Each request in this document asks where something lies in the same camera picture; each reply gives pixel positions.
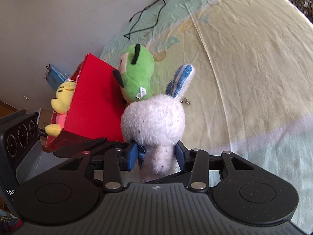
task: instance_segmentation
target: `black plush ear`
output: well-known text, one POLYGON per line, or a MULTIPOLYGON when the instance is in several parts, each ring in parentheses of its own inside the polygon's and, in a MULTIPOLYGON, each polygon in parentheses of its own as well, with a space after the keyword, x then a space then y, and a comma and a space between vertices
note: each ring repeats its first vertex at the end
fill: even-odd
POLYGON ((133 58, 133 60, 131 62, 132 65, 136 64, 137 59, 139 57, 139 52, 140 52, 140 44, 136 44, 136 46, 135 46, 135 55, 134 55, 134 58, 133 58))
POLYGON ((120 72, 119 72, 117 69, 113 70, 113 76, 116 78, 116 80, 117 80, 117 82, 119 83, 119 85, 120 85, 122 88, 124 88, 124 82, 123 82, 123 80, 122 80, 122 77, 121 77, 121 75, 120 75, 120 72))

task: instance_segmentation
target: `red box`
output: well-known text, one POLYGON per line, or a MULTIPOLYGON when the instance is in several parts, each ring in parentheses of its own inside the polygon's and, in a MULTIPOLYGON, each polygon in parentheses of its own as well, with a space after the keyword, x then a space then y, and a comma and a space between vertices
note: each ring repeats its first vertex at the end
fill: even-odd
MULTIPOLYGON (((56 137, 48 136, 46 149, 55 151, 72 143, 108 138, 123 142, 121 116, 126 108, 114 68, 92 54, 85 57, 71 79, 76 81, 65 126, 56 137)), ((57 113, 52 114, 55 123, 57 113)))

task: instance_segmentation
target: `yellow plush arm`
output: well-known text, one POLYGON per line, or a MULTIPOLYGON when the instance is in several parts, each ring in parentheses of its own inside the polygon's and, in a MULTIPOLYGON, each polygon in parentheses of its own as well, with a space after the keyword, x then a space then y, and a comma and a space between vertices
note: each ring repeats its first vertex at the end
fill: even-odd
POLYGON ((64 114, 68 110, 68 107, 59 99, 52 99, 51 106, 57 113, 60 114, 64 114))

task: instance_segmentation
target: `green plush toy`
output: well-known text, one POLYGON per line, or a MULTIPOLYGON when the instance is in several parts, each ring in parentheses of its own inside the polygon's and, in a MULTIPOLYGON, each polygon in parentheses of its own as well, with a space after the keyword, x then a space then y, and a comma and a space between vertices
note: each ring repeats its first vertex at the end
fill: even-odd
POLYGON ((153 56, 140 44, 129 46, 120 56, 118 70, 114 70, 113 75, 128 103, 152 97, 150 79, 153 70, 153 56))

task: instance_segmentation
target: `yellow plush foot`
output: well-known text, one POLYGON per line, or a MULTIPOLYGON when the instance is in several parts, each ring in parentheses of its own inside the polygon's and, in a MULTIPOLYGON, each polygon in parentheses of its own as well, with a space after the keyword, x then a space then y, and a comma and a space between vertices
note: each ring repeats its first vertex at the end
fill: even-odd
POLYGON ((61 132, 61 127, 58 124, 50 124, 45 127, 45 131, 52 137, 57 137, 61 132))

